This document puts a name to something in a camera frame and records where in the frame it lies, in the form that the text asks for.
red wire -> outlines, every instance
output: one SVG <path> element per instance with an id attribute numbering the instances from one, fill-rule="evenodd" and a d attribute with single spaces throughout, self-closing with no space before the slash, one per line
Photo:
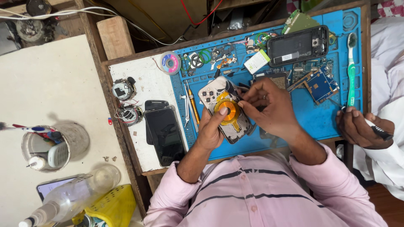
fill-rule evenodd
<path id="1" fill-rule="evenodd" d="M 222 1 L 223 1 L 223 0 L 220 0 L 219 4 L 217 4 L 217 6 L 213 9 L 213 11 L 212 11 L 211 13 L 209 13 L 209 15 L 207 15 L 203 20 L 201 20 L 201 22 L 196 23 L 196 24 L 192 21 L 192 18 L 191 18 L 191 16 L 190 16 L 189 13 L 188 13 L 187 7 L 185 7 L 185 4 L 184 4 L 184 2 L 183 2 L 182 0 L 181 0 L 181 3 L 182 3 L 182 6 L 183 6 L 184 9 L 185 9 L 185 12 L 188 14 L 188 17 L 189 17 L 191 23 L 193 23 L 194 25 L 199 25 L 199 24 L 202 24 L 202 22 L 204 22 L 204 21 L 216 10 L 216 8 L 220 5 L 220 3 L 222 3 Z"/>

wooden table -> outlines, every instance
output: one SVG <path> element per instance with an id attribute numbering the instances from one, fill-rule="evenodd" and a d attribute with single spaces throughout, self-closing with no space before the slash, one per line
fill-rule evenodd
<path id="1" fill-rule="evenodd" d="M 83 0 L 76 0 L 77 5 L 80 8 L 84 8 Z M 362 87 L 363 87 L 363 111 L 368 112 L 371 108 L 371 93 L 370 93 L 370 5 L 368 1 L 361 0 L 357 2 L 353 2 L 350 4 L 345 4 L 341 6 L 336 6 L 332 8 L 326 8 L 320 11 L 309 13 L 310 16 L 320 15 L 324 13 L 329 13 L 338 10 L 345 10 L 349 8 L 361 7 L 361 33 L 362 33 Z M 105 55 L 105 51 L 103 49 L 103 45 L 101 43 L 101 39 L 97 30 L 96 22 L 98 21 L 93 15 L 89 14 L 81 14 L 81 18 L 83 21 L 84 30 L 87 35 L 87 39 L 91 48 L 91 52 L 93 54 L 95 66 L 99 75 L 99 79 L 101 82 L 101 86 L 104 92 L 105 100 L 107 102 L 107 106 L 110 113 L 114 113 L 116 108 L 118 107 L 119 101 L 115 99 L 111 93 L 112 87 L 112 77 L 109 71 L 111 65 L 115 65 L 118 63 L 128 62 L 135 59 L 146 58 L 154 55 L 161 54 L 165 51 L 169 50 L 177 50 L 181 48 L 186 48 L 206 42 L 211 42 L 214 40 L 235 36 L 238 34 L 243 34 L 246 32 L 252 32 L 255 30 L 273 27 L 283 24 L 286 19 L 271 21 L 268 23 L 263 23 L 251 27 L 247 27 L 242 30 L 235 30 L 226 33 L 221 33 L 215 36 L 209 36 L 200 38 L 197 40 L 192 40 L 188 42 L 174 44 L 172 46 L 166 46 L 163 48 L 158 48 L 150 51 L 145 51 L 141 53 L 136 53 L 130 56 L 121 57 L 113 60 L 107 60 Z M 131 135 L 129 129 L 123 123 L 120 123 L 116 118 L 112 117 L 112 121 L 114 124 L 115 132 L 118 138 L 118 142 L 120 144 L 122 154 L 125 160 L 125 164 L 129 173 L 130 181 L 132 183 L 132 187 L 135 192 L 135 197 L 139 205 L 139 209 L 142 216 L 146 215 L 146 210 L 149 206 L 149 200 L 152 195 L 150 190 L 149 183 L 147 178 L 144 175 L 148 174 L 156 174 L 161 172 L 143 172 L 141 170 L 141 166 L 139 163 L 138 156 L 135 151 L 135 146 L 132 142 Z M 341 140 L 341 137 L 335 137 L 331 139 L 327 139 L 325 142 L 331 142 L 336 140 Z"/>

plastic bottle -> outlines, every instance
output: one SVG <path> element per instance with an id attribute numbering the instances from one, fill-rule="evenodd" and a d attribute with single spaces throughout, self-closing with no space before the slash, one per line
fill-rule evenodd
<path id="1" fill-rule="evenodd" d="M 41 226 L 72 219 L 86 206 L 117 186 L 121 180 L 118 168 L 103 166 L 54 188 L 44 199 L 43 206 L 19 223 L 19 227 Z"/>

gold screwdriver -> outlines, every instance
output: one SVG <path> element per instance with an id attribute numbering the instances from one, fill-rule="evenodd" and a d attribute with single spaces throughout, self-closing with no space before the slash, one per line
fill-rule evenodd
<path id="1" fill-rule="evenodd" d="M 194 111 L 194 114 L 195 114 L 196 123 L 199 124 L 200 119 L 199 119 L 198 111 L 196 110 L 196 104 L 195 104 L 194 95 L 193 95 L 191 89 L 189 88 L 187 80 L 186 80 L 186 82 L 187 82 L 187 87 L 188 87 L 189 101 L 191 102 L 192 110 Z"/>

phone screen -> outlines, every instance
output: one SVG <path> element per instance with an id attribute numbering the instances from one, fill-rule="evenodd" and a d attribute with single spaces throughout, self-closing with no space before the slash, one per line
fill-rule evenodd
<path id="1" fill-rule="evenodd" d="M 180 130 L 171 107 L 145 112 L 154 148 L 161 166 L 169 166 L 173 161 L 181 161 L 185 155 Z"/>

